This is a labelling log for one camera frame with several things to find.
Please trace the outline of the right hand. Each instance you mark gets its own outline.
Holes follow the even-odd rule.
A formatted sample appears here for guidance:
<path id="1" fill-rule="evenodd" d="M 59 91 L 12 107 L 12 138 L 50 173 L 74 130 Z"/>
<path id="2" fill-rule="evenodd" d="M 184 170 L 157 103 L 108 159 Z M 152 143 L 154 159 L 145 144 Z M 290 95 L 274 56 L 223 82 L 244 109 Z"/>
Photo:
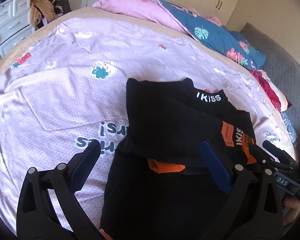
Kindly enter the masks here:
<path id="1" fill-rule="evenodd" d="M 300 201 L 296 196 L 287 196 L 283 201 L 285 207 L 289 208 L 289 211 L 283 219 L 284 226 L 293 223 L 300 215 Z"/>

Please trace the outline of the left hand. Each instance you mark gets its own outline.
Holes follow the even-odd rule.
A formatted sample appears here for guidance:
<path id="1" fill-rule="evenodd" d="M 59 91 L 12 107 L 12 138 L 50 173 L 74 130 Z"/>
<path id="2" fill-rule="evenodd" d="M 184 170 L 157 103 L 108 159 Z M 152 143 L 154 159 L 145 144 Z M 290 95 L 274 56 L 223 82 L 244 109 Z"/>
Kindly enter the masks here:
<path id="1" fill-rule="evenodd" d="M 103 229 L 100 229 L 99 232 L 106 240 L 113 240 Z"/>

